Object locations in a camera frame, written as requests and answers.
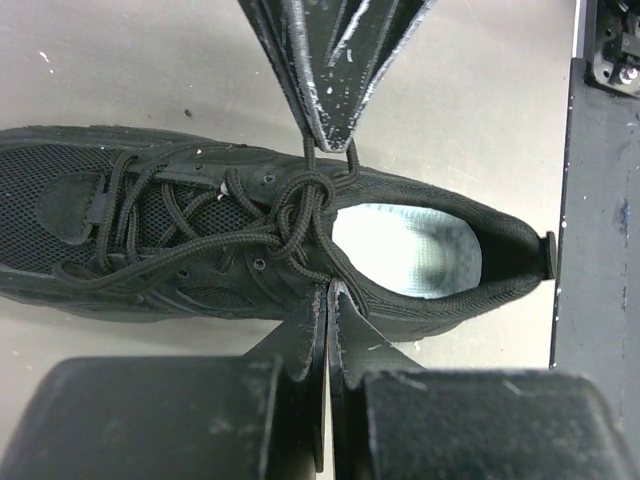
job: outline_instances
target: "black shoelace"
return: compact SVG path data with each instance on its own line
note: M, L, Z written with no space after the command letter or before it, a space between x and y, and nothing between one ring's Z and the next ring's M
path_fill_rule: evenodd
M144 259L140 258L138 246L138 200L156 179L156 175L167 165L160 164L146 170L133 181L126 172L135 156L122 157L115 163L111 172L106 216L98 229L95 258L97 268L90 269L84 265L64 261L55 265L53 275L72 288L87 291L106 290L126 295L143 291L175 275L186 264L214 250L224 249L218 266L224 271L233 262L238 247L261 244L267 247L272 260L287 262L296 273L315 282L328 282L331 275L341 278L349 287L361 313L367 316L369 309L362 288L354 276L354 269L344 253L331 241L323 223L324 212L330 208L336 194L357 179L360 165L355 143L351 142L347 149L348 175L336 180L318 171L315 142L311 135L304 136L304 154L307 171L284 185L269 213L263 212L249 198L240 183L238 171L233 168L227 171L224 183L227 192L223 193L232 197L255 217L247 227L236 232L198 235L189 223L190 217L208 203L219 201L220 192L202 193L181 210L175 198L173 184L164 181L162 197L173 224L160 238L157 245L158 253ZM112 233L114 225L115 239ZM178 232L186 235L189 240L167 248ZM308 258L302 246L307 237L310 237L325 255L330 274L307 268ZM124 268L114 268L109 260L110 250L125 252L127 265Z

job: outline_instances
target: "screw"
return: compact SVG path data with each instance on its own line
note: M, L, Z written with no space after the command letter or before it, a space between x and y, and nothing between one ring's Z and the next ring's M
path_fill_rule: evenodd
M623 68L620 70L620 81L625 85L631 85L638 78L638 70L633 67Z

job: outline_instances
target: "black shoe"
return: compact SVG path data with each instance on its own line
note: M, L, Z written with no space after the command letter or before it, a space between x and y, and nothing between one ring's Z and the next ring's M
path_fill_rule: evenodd
M337 276L409 340L552 276L553 239L516 218L360 169L355 146L348 170L309 140L305 155L121 127L1 132L0 291L121 321L282 319Z

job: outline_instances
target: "eyelet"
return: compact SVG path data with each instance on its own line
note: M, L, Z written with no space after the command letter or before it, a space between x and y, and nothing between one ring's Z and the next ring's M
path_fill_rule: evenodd
M261 258L256 258L253 262L253 268L255 268L256 270L262 271L265 268L267 268L267 262L265 262Z

